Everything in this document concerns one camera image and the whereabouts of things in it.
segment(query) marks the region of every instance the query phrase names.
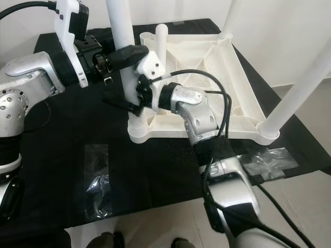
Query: white cylindrical post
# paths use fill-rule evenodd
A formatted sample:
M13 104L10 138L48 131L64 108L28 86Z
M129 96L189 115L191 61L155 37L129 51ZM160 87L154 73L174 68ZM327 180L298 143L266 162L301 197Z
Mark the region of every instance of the white cylindrical post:
M269 138L277 137L280 128L299 109L331 70L331 40L316 57L311 67L295 83L268 118L258 124L259 132Z
M239 0L232 0L228 12L227 19L225 20L223 30L220 34L221 39L232 38L232 27L238 17Z
M106 0L110 25L112 28L115 48L121 49L128 45L134 45L130 5L128 0ZM125 98L133 104L139 105L136 87L138 77L134 74L134 68L128 67L120 71ZM129 113L128 132L130 135L141 137L148 132L148 123Z
M163 66L167 68L168 27L165 24L157 25L155 35L157 40L157 56L161 60Z

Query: black table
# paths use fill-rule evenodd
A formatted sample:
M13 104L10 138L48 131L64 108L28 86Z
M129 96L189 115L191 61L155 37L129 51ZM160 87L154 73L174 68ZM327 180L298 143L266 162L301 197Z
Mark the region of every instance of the black table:
M218 34L209 19L167 23L169 34ZM139 34L154 33L156 25L134 27ZM98 40L111 38L109 29L89 31ZM61 49L55 34L40 35L35 52ZM237 56L267 116L280 101L277 94L236 50ZM119 73L113 75L111 90L123 93ZM24 134L23 168L26 182L19 218L3 227L0 240L34 236L81 225L88 220L84 209L84 147L108 144L111 202L113 215L183 202L200 197L200 177L194 153L187 139L150 139L134 144L127 134L127 113L104 104L103 84L81 89L74 85L48 100L51 121L35 133ZM40 103L31 110L26 125L35 127L47 116ZM259 149L252 141L232 141L238 152ZM331 166L331 158L301 121L293 116L281 129L280 137L269 148L285 147L299 167L285 170L293 177Z

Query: white wall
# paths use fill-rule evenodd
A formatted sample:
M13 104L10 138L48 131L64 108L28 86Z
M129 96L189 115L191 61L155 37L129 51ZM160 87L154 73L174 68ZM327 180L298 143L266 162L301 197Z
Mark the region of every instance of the white wall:
M1 0L0 11L25 0ZM242 0L233 43L271 86L294 83L331 38L329 0ZM105 0L85 0L88 28L108 27ZM230 0L130 0L134 24L211 18L221 29ZM0 21L0 66L53 32L54 13L30 8Z

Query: black cable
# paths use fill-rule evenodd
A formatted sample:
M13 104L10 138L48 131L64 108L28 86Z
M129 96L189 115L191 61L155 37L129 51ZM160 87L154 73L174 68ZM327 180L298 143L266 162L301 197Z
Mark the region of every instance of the black cable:
M52 115L52 110L51 110L51 107L50 107L50 105L48 104L47 101L44 101L44 103L46 104L47 109L48 109L47 120L46 120L42 125L40 125L40 126L38 126L38 127L24 130L24 133L32 133L32 132L36 132L36 131L42 129L44 126L46 126L46 125L50 122L51 115Z
M0 20L4 17L6 17L7 15L14 13L15 11L18 11L20 9L25 9L25 8L29 8L29 7L47 7L50 10L54 10L56 9L56 2L41 2L41 1L35 1L35 2L25 2L25 3L21 3L21 4L17 4L14 5L12 7L9 7L3 11L0 12Z
M224 94L226 94L226 91L225 91L223 85L221 84L221 82L218 81L218 79L216 77L214 77L213 75L211 75L208 72L201 71L201 70L196 70L196 69L186 69L186 70L180 70L180 71L171 72L170 75L171 76L176 76L176 75L187 74L187 73L201 74L201 75L204 75L204 76L210 78L221 89L221 92L224 93ZM150 80L149 82L150 83L153 83L153 82L160 81L160 80L163 80L163 78L162 77L159 77L159 78ZM224 98L224 114L223 114L223 120L222 120L222 123L221 123L221 127L220 127L220 129L218 131L218 134L217 134L218 137L221 137L222 136L222 132L223 132L224 127L226 125L228 111L229 111L228 110L228 101L227 101L227 98L226 97L223 97L223 98Z
M242 222L245 222L247 224L250 224L270 235L272 235L273 237L279 239L280 241L282 241L284 244L288 245L289 247L293 247L293 248L298 248L300 246L298 246L296 243L294 243L292 240L288 239L287 237L285 237L284 235L282 235L281 233L267 227L266 225L260 223L260 222L256 222L252 219L248 219L238 213L235 213L221 205L219 205L218 203L216 203L214 200L213 200L213 197L208 193L208 188L207 188L207 178L208 178L208 172L209 172L209 169L211 167L213 163L213 159L210 161L210 163L206 166L206 169L203 173L203 179L202 179L202 195L203 195L203 198L208 201L210 204L214 205L214 207L218 208L219 210L221 210L222 212L228 214L228 215L231 215L233 217L235 217L236 219L242 221Z
M247 169L244 166L242 166L242 168L245 171L245 173L248 176L250 176ZM253 184L255 184L269 198L269 200L275 205L275 207L280 212L280 214L284 217L286 222L291 226L291 228L296 232L296 234L298 234L298 236L304 241L304 243L308 247L315 247L314 244L307 238L307 236L303 232L301 232L299 230L299 228L293 223L291 218L286 214L286 212L282 209L282 207L278 204L278 202L273 198L273 196L270 195L270 193L262 185L257 183L252 177L250 177L250 178L253 181Z
M224 93L220 91L213 91L213 90L205 90L207 94L220 94L224 96ZM225 125L225 138L229 137L229 125L230 125L230 116L231 116L231 108L232 108L232 99L229 94L225 94L225 97L228 100L228 116L226 117L227 123Z

